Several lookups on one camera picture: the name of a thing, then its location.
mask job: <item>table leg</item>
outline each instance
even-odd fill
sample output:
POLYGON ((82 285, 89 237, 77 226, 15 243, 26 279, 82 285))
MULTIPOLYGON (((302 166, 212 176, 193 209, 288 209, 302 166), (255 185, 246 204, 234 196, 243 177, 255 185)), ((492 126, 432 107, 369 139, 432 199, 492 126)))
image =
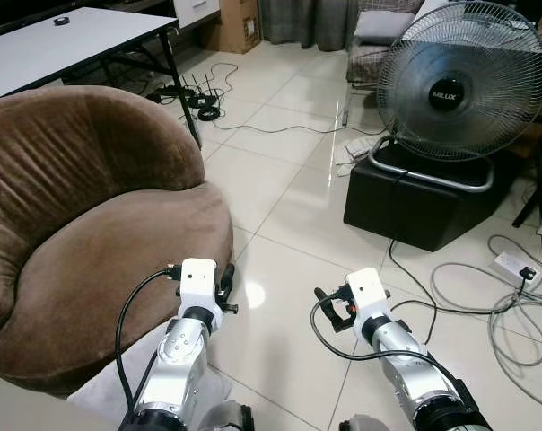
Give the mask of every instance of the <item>table leg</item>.
POLYGON ((176 91, 178 92, 179 101, 181 102, 181 107, 183 108, 183 113, 185 114, 185 120, 188 122, 189 132, 196 139, 197 146, 201 148, 201 142, 199 141, 199 135, 197 134, 195 123, 189 112, 188 101, 185 98, 183 92, 183 87, 181 87, 181 81, 179 80, 178 69, 175 67, 175 60, 173 59, 173 50, 171 49, 170 40, 167 36, 167 31, 165 29, 160 30, 160 40, 162 41, 163 54, 167 60, 168 67, 171 70, 173 76, 173 85, 175 85, 176 91))

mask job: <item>black storage box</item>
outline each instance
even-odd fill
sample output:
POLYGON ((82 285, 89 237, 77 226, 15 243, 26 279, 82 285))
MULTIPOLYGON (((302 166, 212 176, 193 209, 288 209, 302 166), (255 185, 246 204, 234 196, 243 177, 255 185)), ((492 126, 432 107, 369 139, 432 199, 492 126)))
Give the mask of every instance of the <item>black storage box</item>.
MULTIPOLYGON (((484 183, 487 170, 484 160, 433 162, 411 154, 400 145, 381 148, 376 159, 472 185, 484 183)), ((494 184, 482 193, 468 193, 383 171, 365 159, 351 171, 343 220, 369 232, 437 251, 489 217, 522 167, 522 160, 505 150, 492 154, 490 159, 494 163, 494 184)))

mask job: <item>gray cushion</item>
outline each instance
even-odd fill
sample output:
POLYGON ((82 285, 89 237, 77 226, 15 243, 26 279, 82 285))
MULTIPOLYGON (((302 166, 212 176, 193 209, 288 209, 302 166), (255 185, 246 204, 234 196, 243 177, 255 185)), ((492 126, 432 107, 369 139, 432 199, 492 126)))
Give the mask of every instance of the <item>gray cushion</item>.
POLYGON ((403 34, 414 18, 414 13, 364 11, 359 15, 354 36, 363 43, 390 45, 403 34))

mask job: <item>gray curtain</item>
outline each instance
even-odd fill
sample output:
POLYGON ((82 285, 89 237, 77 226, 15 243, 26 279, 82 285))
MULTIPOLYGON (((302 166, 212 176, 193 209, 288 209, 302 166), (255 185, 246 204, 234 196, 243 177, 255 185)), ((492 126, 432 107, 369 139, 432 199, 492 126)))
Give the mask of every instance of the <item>gray curtain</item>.
POLYGON ((315 43, 322 51, 343 49, 356 22, 356 0, 258 0, 263 37, 271 43, 315 43))

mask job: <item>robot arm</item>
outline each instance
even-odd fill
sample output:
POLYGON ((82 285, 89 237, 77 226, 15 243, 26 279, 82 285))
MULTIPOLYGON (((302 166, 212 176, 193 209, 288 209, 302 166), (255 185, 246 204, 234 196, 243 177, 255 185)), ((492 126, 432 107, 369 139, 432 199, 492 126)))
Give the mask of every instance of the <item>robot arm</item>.
MULTIPOLYGON (((387 305, 389 296, 374 268, 365 268, 345 277, 337 297, 349 302, 351 318, 343 321, 330 303, 321 308, 336 331, 353 326, 359 340, 375 352, 402 350, 429 357, 396 355, 380 359, 384 374, 395 387, 398 403, 416 431, 487 431, 491 428, 478 411, 460 379, 451 381, 432 364, 426 346, 418 342, 407 325, 397 320, 387 305)), ((325 298, 316 289, 319 299, 325 298)))
MULTIPOLYGON (((158 346, 151 372, 144 380, 134 411, 128 412, 129 419, 120 428, 122 431, 188 429, 199 405, 198 397, 205 396, 198 393, 198 384, 207 369, 209 337, 221 328, 224 312, 238 310, 236 305, 225 303, 232 288, 232 273, 227 274, 229 285, 223 286, 224 275, 222 290, 217 291, 215 269, 213 260, 183 261, 180 277, 177 276, 181 296, 177 320, 158 346)), ((230 412, 234 413, 228 408, 227 416, 219 413, 217 419, 227 418, 230 412)))

